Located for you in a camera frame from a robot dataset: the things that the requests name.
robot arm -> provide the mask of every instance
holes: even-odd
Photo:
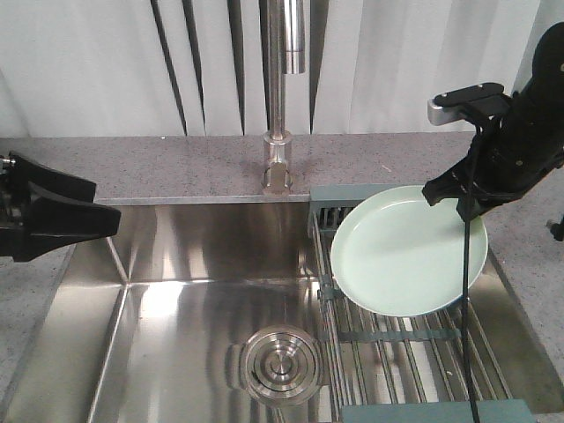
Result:
[[[431,123],[465,119],[478,129],[466,157],[425,185],[431,205],[459,198],[459,214],[473,219],[521,198],[564,164],[564,22],[548,29],[538,43],[526,87],[513,98],[502,92],[502,85],[488,83],[429,101]],[[474,160],[473,204],[465,216],[462,203]]]
[[[117,233],[121,213],[93,203],[96,184],[10,152],[0,156],[0,256],[28,262]]]

black robotic arm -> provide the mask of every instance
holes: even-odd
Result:
[[[466,157],[425,185],[431,205],[458,198],[461,217],[473,219],[523,197],[564,164],[564,22],[542,36],[532,77],[513,98],[503,94],[502,85],[487,83],[438,95],[428,112],[434,124],[465,119],[477,128]],[[471,176],[473,204],[466,216]]]

black cable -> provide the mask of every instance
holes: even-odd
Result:
[[[476,125],[476,135],[473,140],[473,148],[471,151],[471,165],[468,174],[468,185],[466,187],[466,202],[464,205],[464,260],[463,260],[463,284],[462,284],[462,322],[461,322],[461,336],[462,336],[462,356],[463,356],[463,369],[464,379],[466,381],[466,389],[468,390],[468,400],[472,412],[474,423],[480,423],[478,405],[476,404],[476,391],[474,382],[471,377],[471,364],[470,364],[470,351],[468,345],[468,267],[470,262],[470,216],[472,210],[472,188],[474,185],[474,175],[476,173],[476,166],[478,164],[479,148],[482,141],[481,128]]]

white curtain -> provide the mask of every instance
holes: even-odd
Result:
[[[294,134],[463,130],[431,126],[427,100],[486,81],[522,88],[538,38],[564,20],[561,0],[304,4],[312,63],[286,77]],[[188,135],[261,134],[261,7],[0,0],[0,136],[182,135],[182,122]]]
[[[486,81],[510,90],[537,9],[533,0],[330,2],[314,132],[462,129],[431,126],[427,100]]]
[[[0,71],[2,135],[182,134],[149,2],[0,0]]]

faucet base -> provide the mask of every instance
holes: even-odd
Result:
[[[292,176],[290,175],[290,157],[292,153],[292,134],[284,132],[282,139],[273,139],[264,134],[264,159],[266,169],[263,173],[263,193],[273,196],[290,194]]]

